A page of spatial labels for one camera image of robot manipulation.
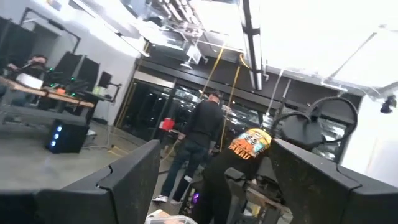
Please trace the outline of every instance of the yellow graphic print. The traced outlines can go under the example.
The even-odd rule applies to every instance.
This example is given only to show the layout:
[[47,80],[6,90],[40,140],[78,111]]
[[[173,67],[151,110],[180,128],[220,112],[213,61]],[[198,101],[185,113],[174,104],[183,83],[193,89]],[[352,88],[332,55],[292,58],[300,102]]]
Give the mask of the yellow graphic print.
[[243,159],[249,159],[268,149],[271,139],[265,131],[254,128],[234,139],[228,149]]

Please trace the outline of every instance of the black jacket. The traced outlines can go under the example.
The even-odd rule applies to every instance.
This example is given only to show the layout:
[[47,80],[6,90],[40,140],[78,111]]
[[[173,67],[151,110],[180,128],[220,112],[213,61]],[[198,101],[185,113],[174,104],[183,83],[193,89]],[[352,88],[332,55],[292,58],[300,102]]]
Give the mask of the black jacket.
[[224,113],[219,104],[213,101],[204,101],[192,111],[183,133],[186,135],[186,139],[209,147],[210,141],[217,141],[223,121]]

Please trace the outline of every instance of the black shirt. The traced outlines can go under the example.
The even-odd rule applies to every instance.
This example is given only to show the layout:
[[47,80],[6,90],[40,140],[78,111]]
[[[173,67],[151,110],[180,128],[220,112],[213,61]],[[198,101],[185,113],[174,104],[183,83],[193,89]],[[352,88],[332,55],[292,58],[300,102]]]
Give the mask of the black shirt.
[[224,113],[219,104],[214,101],[204,101],[192,111],[183,133],[186,135],[186,139],[209,147],[210,141],[217,141],[223,121]]
[[247,180],[254,179],[271,139],[268,133],[257,128],[242,133],[208,164],[203,175],[209,180],[225,182],[225,171],[233,167],[244,173]]

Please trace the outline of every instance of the graphic print shirt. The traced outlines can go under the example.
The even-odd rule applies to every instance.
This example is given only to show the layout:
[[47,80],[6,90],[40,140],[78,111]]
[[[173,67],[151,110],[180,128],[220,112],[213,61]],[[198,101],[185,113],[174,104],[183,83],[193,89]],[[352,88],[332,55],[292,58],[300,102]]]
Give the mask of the graphic print shirt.
[[210,162],[204,172],[205,178],[224,180],[225,171],[233,167],[244,173],[247,179],[253,179],[271,139],[267,132],[257,128],[240,134]]

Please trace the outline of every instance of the concrete floor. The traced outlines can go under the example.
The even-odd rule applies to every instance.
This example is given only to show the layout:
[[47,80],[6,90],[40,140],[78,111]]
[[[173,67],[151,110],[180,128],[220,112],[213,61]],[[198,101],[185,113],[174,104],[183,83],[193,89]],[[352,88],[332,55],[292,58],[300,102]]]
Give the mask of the concrete floor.
[[[106,126],[92,122],[90,129],[97,133],[94,144],[107,143]],[[79,154],[52,154],[44,149],[47,129],[43,126],[27,127],[18,124],[0,126],[0,190],[2,189],[61,189],[97,170],[107,166],[120,157],[132,152],[145,141],[120,130],[113,130],[108,145],[118,149],[108,151],[105,147],[82,149]],[[172,158],[160,164],[159,171],[169,169]],[[178,173],[178,182],[183,170]],[[160,174],[154,196],[160,193],[167,173]],[[148,213],[163,209],[177,215],[179,206],[170,204],[151,204]]]

